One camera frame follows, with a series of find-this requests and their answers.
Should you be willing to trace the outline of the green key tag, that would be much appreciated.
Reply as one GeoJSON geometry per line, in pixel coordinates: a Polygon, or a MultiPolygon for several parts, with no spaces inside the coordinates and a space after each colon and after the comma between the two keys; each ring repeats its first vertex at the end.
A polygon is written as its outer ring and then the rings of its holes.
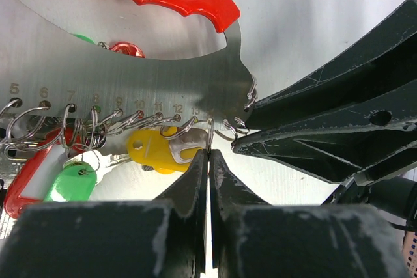
{"type": "Polygon", "coordinates": [[[97,174],[84,161],[66,165],[49,188],[44,202],[85,202],[97,183],[97,174]]]}

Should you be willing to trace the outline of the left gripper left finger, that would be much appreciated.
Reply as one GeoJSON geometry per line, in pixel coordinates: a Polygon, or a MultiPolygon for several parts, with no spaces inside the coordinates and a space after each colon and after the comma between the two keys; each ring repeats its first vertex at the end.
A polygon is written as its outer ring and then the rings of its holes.
{"type": "Polygon", "coordinates": [[[1,249],[2,277],[199,277],[207,153],[151,201],[36,204],[1,249]]]}

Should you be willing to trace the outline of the red handled metal key organizer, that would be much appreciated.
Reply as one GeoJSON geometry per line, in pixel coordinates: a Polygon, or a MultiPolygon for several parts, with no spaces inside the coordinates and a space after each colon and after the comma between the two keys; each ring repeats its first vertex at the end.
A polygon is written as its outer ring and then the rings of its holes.
{"type": "Polygon", "coordinates": [[[210,20],[226,45],[188,59],[152,59],[135,42],[90,42],[19,0],[1,0],[1,116],[7,131],[24,116],[59,118],[89,146],[131,128],[195,124],[243,127],[257,91],[241,58],[240,10],[233,0],[132,0],[210,20]]]}

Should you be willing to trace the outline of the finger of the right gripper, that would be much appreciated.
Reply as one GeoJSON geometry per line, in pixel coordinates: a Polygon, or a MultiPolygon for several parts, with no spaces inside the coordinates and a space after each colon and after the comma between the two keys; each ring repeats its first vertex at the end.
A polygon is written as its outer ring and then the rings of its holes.
{"type": "Polygon", "coordinates": [[[233,152],[331,184],[373,184],[416,166],[416,81],[361,104],[237,139],[233,152]]]}
{"type": "Polygon", "coordinates": [[[267,130],[359,104],[416,79],[416,0],[406,0],[337,57],[259,100],[246,124],[267,130]]]}

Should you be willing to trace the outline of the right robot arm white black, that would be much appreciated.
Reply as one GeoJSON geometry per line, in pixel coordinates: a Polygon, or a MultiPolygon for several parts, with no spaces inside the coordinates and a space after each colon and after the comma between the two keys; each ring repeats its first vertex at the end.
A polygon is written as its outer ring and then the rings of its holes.
{"type": "Polygon", "coordinates": [[[336,184],[318,206],[272,206],[216,160],[221,277],[407,277],[384,210],[416,226],[416,0],[287,89],[256,103],[236,154],[336,184]]]}

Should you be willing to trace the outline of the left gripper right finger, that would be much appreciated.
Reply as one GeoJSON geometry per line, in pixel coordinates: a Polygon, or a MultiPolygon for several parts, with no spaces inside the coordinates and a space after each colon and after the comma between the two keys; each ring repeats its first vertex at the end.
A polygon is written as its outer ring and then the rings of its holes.
{"type": "Polygon", "coordinates": [[[364,205],[273,206],[209,157],[220,277],[408,277],[389,224],[364,205]]]}

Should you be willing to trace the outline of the yellow key tag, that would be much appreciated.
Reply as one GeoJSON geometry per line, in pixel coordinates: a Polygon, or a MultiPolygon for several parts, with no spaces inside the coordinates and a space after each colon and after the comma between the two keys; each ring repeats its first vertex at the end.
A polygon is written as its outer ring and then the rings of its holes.
{"type": "Polygon", "coordinates": [[[208,133],[192,128],[172,140],[164,137],[177,131],[179,128],[175,126],[165,126],[163,132],[159,129],[136,130],[127,141],[127,153],[134,162],[150,166],[161,174],[183,173],[197,151],[206,148],[208,133]]]}

